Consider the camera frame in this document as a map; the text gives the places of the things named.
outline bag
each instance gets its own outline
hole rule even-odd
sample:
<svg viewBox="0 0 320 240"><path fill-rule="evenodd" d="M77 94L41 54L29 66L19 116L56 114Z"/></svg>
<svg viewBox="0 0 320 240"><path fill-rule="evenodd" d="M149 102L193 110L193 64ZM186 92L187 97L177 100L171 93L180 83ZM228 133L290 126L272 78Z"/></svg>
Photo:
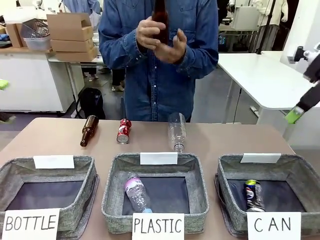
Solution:
<svg viewBox="0 0 320 240"><path fill-rule="evenodd" d="M101 16L95 11L92 11L89 18L90 18L91 25L93 27L93 31L97 30L100 23Z"/></svg>
<svg viewBox="0 0 320 240"><path fill-rule="evenodd" d="M106 114L104 111L104 99L99 89L87 87L79 96L75 109L79 118L83 119L78 112L79 103L84 112L85 119L87 119L90 115L95 115L100 120L106 119Z"/></svg>

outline blue shirt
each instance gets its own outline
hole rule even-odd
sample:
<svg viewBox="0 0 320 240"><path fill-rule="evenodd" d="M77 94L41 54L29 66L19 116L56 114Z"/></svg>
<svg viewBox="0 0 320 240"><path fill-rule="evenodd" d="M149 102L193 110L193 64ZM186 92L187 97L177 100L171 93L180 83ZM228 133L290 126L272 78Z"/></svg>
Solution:
<svg viewBox="0 0 320 240"><path fill-rule="evenodd" d="M217 0L166 0L169 46L178 28L187 37L179 65L161 62L151 50L142 54L138 49L136 27L152 15L151 0L104 0L103 7L99 50L109 68L126 69L127 118L166 122L174 112L190 118L196 79L208 75L218 63Z"/></svg>
<svg viewBox="0 0 320 240"><path fill-rule="evenodd" d="M98 0L63 0L63 4L71 13L88 13L95 11L100 14L100 3Z"/></svg>

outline wooden countertop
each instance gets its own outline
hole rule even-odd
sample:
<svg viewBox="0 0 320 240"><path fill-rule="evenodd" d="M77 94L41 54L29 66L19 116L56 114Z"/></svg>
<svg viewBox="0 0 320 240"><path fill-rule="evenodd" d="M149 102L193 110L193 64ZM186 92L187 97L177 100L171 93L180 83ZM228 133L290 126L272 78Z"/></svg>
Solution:
<svg viewBox="0 0 320 240"><path fill-rule="evenodd" d="M100 177L88 225L81 240L130 240L131 234L109 234L101 213L101 202L113 157L119 153L168 152L168 124L132 122L129 144L117 144L120 121L101 120L86 148L80 146L84 119L37 118L0 152L0 166L17 157L34 155L88 155L95 159ZM210 210L202 234L189 234L186 240L236 240L224 224L217 201L214 176L223 154L292 154L281 135L267 125L187 123L186 152L196 154L203 168Z"/></svg>
<svg viewBox="0 0 320 240"><path fill-rule="evenodd" d="M14 54L14 53L46 53L49 54L51 53L53 50L52 48L49 50L45 50L45 51L34 51L34 50L30 50L29 48L27 48L26 46L24 47L7 47L7 48L0 48L0 54Z"/></svg>

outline bottle cap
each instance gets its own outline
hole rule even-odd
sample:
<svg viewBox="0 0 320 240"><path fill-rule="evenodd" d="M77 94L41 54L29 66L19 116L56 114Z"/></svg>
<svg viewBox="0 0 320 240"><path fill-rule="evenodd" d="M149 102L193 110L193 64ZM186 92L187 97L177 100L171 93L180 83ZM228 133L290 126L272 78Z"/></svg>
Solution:
<svg viewBox="0 0 320 240"><path fill-rule="evenodd" d="M151 208L145 208L142 212L143 212L144 214L152 214Z"/></svg>
<svg viewBox="0 0 320 240"><path fill-rule="evenodd" d="M185 150L185 146L183 146L181 143L178 143L174 145L173 150L177 153L182 153Z"/></svg>

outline black backpack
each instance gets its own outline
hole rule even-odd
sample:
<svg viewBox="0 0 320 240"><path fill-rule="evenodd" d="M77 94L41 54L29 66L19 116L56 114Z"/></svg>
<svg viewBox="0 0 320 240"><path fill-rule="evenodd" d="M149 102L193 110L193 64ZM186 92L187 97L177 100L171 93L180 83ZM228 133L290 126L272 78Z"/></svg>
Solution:
<svg viewBox="0 0 320 240"><path fill-rule="evenodd" d="M87 87L80 94L79 99L76 102L75 109L78 117L83 119L78 112L79 103L84 112L85 119L87 119L90 115L95 115L100 120L106 119L106 114L104 111L104 99L99 89Z"/></svg>

